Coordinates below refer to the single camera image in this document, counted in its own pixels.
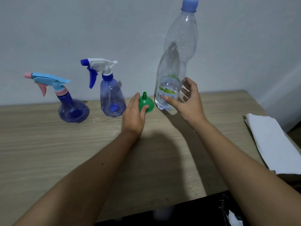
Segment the spray bottle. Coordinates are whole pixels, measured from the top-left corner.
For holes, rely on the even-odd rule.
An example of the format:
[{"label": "spray bottle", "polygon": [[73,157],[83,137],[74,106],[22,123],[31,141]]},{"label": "spray bottle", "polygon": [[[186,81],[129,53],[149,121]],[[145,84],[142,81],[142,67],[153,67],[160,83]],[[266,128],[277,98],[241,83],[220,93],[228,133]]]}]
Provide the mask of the spray bottle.
[{"label": "spray bottle", "polygon": [[42,91],[43,97],[46,94],[46,87],[52,86],[58,99],[62,102],[58,109],[60,118],[67,123],[80,123],[84,121],[90,110],[82,101],[72,99],[70,93],[63,85],[70,80],[62,79],[51,74],[26,73],[25,78],[33,79]]},{"label": "spray bottle", "polygon": [[113,78],[111,67],[117,61],[110,61],[101,58],[89,58],[80,61],[82,66],[88,66],[90,72],[90,89],[93,88],[98,72],[102,72],[102,82],[100,84],[100,104],[101,109],[109,117],[118,117],[126,109],[126,101],[119,87],[118,82]]}]

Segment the funnel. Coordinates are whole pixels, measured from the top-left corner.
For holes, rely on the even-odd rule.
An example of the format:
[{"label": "funnel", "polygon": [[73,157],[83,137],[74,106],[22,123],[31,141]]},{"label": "funnel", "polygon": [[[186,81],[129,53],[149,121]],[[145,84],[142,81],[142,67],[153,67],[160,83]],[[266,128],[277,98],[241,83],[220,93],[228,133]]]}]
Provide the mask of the funnel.
[{"label": "funnel", "polygon": [[155,107],[153,100],[146,95],[146,92],[143,92],[142,96],[139,99],[139,111],[141,111],[142,107],[145,105],[149,106],[148,110],[146,111],[147,113],[151,112]]}]

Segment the blue trigger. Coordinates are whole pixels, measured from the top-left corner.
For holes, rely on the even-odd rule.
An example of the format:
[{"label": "blue trigger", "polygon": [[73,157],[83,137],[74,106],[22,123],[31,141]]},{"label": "blue trigger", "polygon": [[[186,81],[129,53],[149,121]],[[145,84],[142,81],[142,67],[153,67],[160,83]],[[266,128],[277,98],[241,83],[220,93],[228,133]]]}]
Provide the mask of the blue trigger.
[{"label": "blue trigger", "polygon": [[98,76],[97,72],[93,69],[90,68],[90,66],[87,67],[88,71],[90,72],[90,89],[93,88],[95,82],[96,82],[96,77]]}]

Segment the person's left arm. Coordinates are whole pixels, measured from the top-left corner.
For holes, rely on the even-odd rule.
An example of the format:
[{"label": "person's left arm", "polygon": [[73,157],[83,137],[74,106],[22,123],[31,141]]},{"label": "person's left arm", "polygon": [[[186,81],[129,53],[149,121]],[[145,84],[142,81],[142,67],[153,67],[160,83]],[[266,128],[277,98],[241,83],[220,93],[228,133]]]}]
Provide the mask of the person's left arm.
[{"label": "person's left arm", "polygon": [[121,133],[44,194],[13,226],[93,225],[127,152],[140,137],[148,106],[137,93],[122,116]]}]

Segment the person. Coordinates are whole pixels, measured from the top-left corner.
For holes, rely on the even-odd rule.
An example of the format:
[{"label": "person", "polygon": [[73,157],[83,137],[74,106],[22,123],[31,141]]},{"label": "person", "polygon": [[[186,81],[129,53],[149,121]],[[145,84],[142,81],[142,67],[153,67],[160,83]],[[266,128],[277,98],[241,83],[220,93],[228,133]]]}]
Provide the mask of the person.
[{"label": "person", "polygon": [[[197,84],[185,78],[184,103],[171,104],[203,142],[209,156],[251,225],[301,225],[301,195],[224,137],[205,117]],[[139,93],[129,102],[121,133],[46,194],[15,224],[38,226],[93,225],[124,157],[140,137],[145,124],[139,113]]]}]

